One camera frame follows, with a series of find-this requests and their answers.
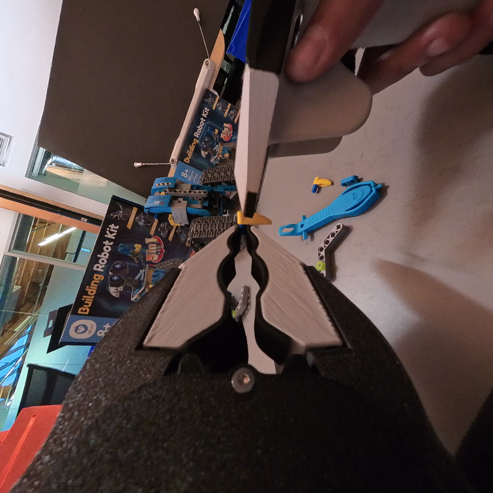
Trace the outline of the orange plastic bin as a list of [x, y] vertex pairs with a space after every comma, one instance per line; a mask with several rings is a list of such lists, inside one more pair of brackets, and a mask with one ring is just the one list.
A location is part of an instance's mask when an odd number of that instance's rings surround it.
[[8, 431], [1, 432], [1, 492], [9, 492], [50, 434], [62, 405], [24, 408]]

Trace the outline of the grey bent perforated beam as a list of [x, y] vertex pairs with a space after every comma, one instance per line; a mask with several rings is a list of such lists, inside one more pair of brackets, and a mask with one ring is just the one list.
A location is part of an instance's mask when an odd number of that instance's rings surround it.
[[336, 274], [334, 252], [344, 239], [346, 232], [346, 226], [337, 223], [317, 250], [316, 269], [330, 281], [335, 279]]
[[240, 321], [243, 315], [250, 307], [250, 287], [242, 285], [240, 296], [236, 307], [232, 310], [232, 316], [235, 321]]

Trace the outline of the dark backdrop screen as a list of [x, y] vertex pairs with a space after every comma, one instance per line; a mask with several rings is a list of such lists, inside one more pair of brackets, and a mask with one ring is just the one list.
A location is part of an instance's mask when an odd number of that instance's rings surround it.
[[38, 145], [147, 196], [229, 3], [63, 1]]

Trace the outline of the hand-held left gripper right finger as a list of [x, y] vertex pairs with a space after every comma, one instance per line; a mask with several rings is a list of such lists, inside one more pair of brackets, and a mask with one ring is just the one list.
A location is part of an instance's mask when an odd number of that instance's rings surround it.
[[268, 357], [343, 345], [302, 262], [255, 227], [250, 227], [250, 256], [259, 286], [255, 339]]

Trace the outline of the blue brick separator tool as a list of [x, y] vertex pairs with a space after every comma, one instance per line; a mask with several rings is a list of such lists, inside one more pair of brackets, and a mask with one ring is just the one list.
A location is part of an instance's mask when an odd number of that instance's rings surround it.
[[302, 236], [335, 220], [346, 219], [366, 213], [379, 200], [382, 184], [373, 181], [359, 182], [348, 187], [330, 205], [319, 212], [306, 217], [296, 224], [287, 224], [279, 228], [280, 236]]

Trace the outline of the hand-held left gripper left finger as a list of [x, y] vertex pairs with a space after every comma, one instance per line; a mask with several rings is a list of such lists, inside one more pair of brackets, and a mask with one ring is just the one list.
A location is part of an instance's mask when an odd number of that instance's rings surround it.
[[234, 225], [181, 265], [136, 349], [184, 350], [231, 324], [227, 287], [236, 275], [240, 238], [239, 226]]

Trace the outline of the person's right hand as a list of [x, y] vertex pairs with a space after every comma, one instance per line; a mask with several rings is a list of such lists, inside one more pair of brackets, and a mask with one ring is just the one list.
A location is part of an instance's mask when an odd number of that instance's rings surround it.
[[[317, 79], [339, 61], [383, 1], [320, 1], [289, 55], [286, 72], [296, 82]], [[450, 12], [390, 48], [365, 49], [358, 77], [377, 94], [419, 70], [426, 77], [460, 65], [492, 41], [492, 1]]]

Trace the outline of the grey desk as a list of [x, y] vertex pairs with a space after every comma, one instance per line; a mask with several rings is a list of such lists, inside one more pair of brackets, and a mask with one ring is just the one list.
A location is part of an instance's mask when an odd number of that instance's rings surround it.
[[[454, 454], [492, 388], [492, 56], [413, 72], [328, 154], [269, 160], [265, 234], [313, 265], [332, 225], [308, 240], [278, 229], [327, 206], [350, 175], [385, 191], [342, 220], [334, 284], [392, 345]], [[313, 194], [316, 177], [333, 185]]]

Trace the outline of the blue grey tracked toy robot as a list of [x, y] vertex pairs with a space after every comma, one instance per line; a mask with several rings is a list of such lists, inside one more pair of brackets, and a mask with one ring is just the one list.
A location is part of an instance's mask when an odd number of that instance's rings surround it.
[[197, 172], [187, 166], [176, 176], [158, 177], [145, 204], [145, 212], [177, 230], [186, 246], [198, 251], [236, 224], [238, 201], [234, 165], [223, 164]]

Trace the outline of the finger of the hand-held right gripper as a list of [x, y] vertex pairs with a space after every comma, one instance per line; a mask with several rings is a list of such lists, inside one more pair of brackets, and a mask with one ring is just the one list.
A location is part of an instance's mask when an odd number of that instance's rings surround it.
[[275, 73], [245, 66], [235, 160], [237, 191], [245, 216], [255, 213], [278, 89]]

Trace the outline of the white backdrop base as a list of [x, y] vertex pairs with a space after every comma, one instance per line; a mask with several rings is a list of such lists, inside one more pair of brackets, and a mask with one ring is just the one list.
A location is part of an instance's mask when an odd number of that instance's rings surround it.
[[181, 152], [182, 147], [185, 143], [188, 132], [189, 132], [189, 130], [193, 124], [193, 120], [195, 118], [197, 108], [199, 107], [199, 105], [202, 101], [204, 91], [208, 87], [209, 83], [212, 81], [213, 71], [215, 69], [215, 62], [211, 60], [211, 57], [210, 57], [210, 54], [209, 54], [209, 51], [208, 51], [208, 48], [206, 45], [204, 33], [202, 31], [201, 21], [200, 21], [200, 11], [198, 8], [194, 8], [193, 13], [194, 13], [194, 16], [198, 22], [198, 25], [199, 25], [199, 28], [201, 31], [201, 35], [202, 35], [202, 39], [203, 39], [204, 45], [206, 47], [207, 58], [204, 59], [204, 61], [203, 61], [202, 68], [201, 68], [199, 77], [197, 79], [196, 85], [195, 85], [194, 95], [193, 95], [192, 100], [190, 102], [190, 106], [188, 108], [186, 118], [185, 118], [183, 125], [182, 125], [182, 129], [179, 133], [179, 136], [176, 140], [175, 146], [173, 148], [173, 151], [172, 151], [170, 159], [169, 159], [169, 164], [173, 168], [176, 168], [176, 165], [179, 161], [180, 152]]

